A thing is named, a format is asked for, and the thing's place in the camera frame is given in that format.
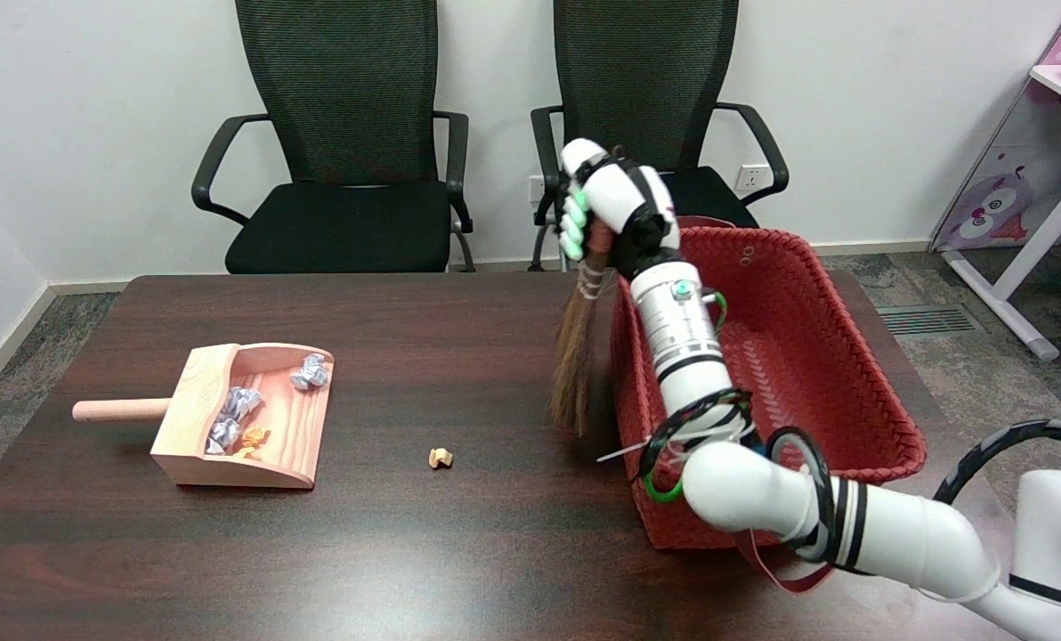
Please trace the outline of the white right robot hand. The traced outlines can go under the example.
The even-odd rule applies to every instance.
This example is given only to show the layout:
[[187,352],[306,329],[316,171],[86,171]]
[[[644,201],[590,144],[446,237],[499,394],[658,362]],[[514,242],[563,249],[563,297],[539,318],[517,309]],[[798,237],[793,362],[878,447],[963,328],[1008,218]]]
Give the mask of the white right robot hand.
[[684,261],[676,208],[651,166],[576,138],[562,150],[566,195],[559,247],[571,261],[612,267],[624,279]]

